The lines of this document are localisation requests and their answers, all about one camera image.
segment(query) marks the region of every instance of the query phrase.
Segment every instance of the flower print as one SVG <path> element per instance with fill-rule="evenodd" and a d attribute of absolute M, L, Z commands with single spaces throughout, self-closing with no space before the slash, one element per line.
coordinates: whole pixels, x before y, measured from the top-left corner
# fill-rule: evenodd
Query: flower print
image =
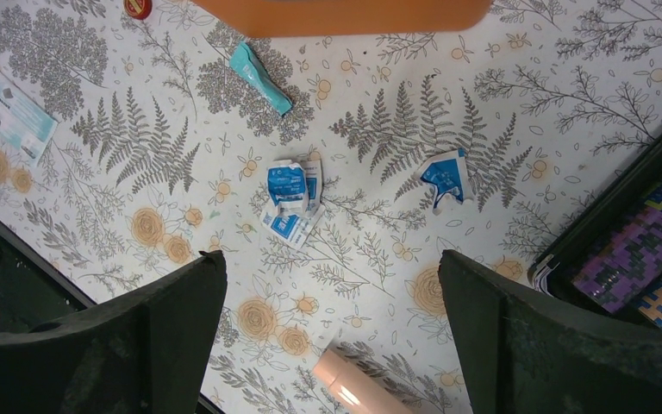
<path fill-rule="evenodd" d="M 413 299 L 417 306 L 430 315 L 446 315 L 443 291 L 438 280 L 437 267 L 430 267 L 417 276 Z"/>
<path fill-rule="evenodd" d="M 308 334 L 296 328 L 286 328 L 280 333 L 278 342 L 285 352 L 291 355 L 305 354 L 309 348 Z"/>
<path fill-rule="evenodd" d="M 24 168 L 17 168 L 11 173 L 11 184 L 20 193 L 28 193 L 32 188 L 32 173 Z"/>
<path fill-rule="evenodd" d="M 164 236 L 165 229 L 164 220 L 156 209 L 140 209 L 133 215 L 131 232 L 135 240 L 144 246 L 156 246 Z"/>
<path fill-rule="evenodd" d="M 164 251 L 174 263 L 182 264 L 191 256 L 191 246 L 186 239 L 180 235 L 172 235 L 164 242 Z"/>
<path fill-rule="evenodd" d="M 313 315 L 318 311 L 318 301 L 311 296 L 303 295 L 302 298 L 296 301 L 296 311 L 304 315 Z"/>
<path fill-rule="evenodd" d="M 184 220 L 186 220 L 189 225 L 194 227 L 198 227 L 199 224 L 202 223 L 203 219 L 204 215 L 202 214 L 202 211 L 196 207 L 191 207 L 186 211 L 186 213 L 184 213 Z"/>
<path fill-rule="evenodd" d="M 264 300 L 251 299 L 237 310 L 240 329 L 258 341 L 266 340 L 278 326 L 278 317 Z"/>

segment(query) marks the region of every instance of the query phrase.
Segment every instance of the pink cylinder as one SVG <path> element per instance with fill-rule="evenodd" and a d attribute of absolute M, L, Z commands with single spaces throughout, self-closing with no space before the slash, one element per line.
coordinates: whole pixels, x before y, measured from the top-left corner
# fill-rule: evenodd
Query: pink cylinder
<path fill-rule="evenodd" d="M 354 364 L 333 351 L 323 353 L 313 367 L 313 374 L 352 414 L 412 414 Z"/>

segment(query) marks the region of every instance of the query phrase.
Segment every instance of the floor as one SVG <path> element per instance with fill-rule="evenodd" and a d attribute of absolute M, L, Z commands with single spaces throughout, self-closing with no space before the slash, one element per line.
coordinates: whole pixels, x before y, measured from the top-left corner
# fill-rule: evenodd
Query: floor
<path fill-rule="evenodd" d="M 461 33 L 250 41 L 295 104 L 227 67 L 242 36 L 186 0 L 0 2 L 0 71 L 59 120 L 38 166 L 0 141 L 0 219 L 98 302 L 221 249 L 203 393 L 227 412 L 343 412 L 326 347 L 415 412 L 472 412 L 436 281 L 457 249 L 526 269 L 662 132 L 662 2 L 495 0 Z M 476 200 L 411 179 L 462 147 Z M 306 246 L 261 228 L 273 160 L 320 159 Z"/>

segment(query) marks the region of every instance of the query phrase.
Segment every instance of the white and blue wrapper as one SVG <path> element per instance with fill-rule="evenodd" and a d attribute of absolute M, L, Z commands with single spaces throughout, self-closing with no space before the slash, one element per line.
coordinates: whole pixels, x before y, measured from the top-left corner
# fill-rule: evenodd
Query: white and blue wrapper
<path fill-rule="evenodd" d="M 321 161 L 303 161 L 300 164 L 303 172 L 306 174 L 306 189 L 309 198 L 309 205 L 305 216 L 313 216 L 315 210 L 321 205 L 321 191 L 323 187 Z"/>
<path fill-rule="evenodd" d="M 274 161 L 267 169 L 267 192 L 274 206 L 274 216 L 305 216 L 308 210 L 308 190 L 305 171 L 290 160 Z"/>
<path fill-rule="evenodd" d="M 0 72 L 0 137 L 36 166 L 59 123 Z"/>
<path fill-rule="evenodd" d="M 435 187 L 433 214 L 436 216 L 442 211 L 439 204 L 443 198 L 455 199 L 460 204 L 466 200 L 471 202 L 473 200 L 463 149 L 435 155 L 425 161 L 414 176 L 423 183 Z"/>
<path fill-rule="evenodd" d="M 320 204 L 311 217 L 298 215 L 281 217 L 273 214 L 274 209 L 275 207 L 272 205 L 272 202 L 269 202 L 265 206 L 265 209 L 260 214 L 262 226 L 270 230 L 283 243 L 295 250 L 300 250 L 303 247 L 310 232 L 313 231 L 313 228 L 326 211 L 326 207 Z"/>

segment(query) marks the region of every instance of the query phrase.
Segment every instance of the teal plastic wrapper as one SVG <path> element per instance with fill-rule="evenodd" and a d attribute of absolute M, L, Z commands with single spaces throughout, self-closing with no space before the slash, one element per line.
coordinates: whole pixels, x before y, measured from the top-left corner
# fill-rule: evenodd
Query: teal plastic wrapper
<path fill-rule="evenodd" d="M 229 67 L 257 89 L 280 115 L 284 115 L 293 107 L 293 103 L 270 80 L 262 63 L 244 41 L 234 50 L 232 59 L 229 60 Z"/>

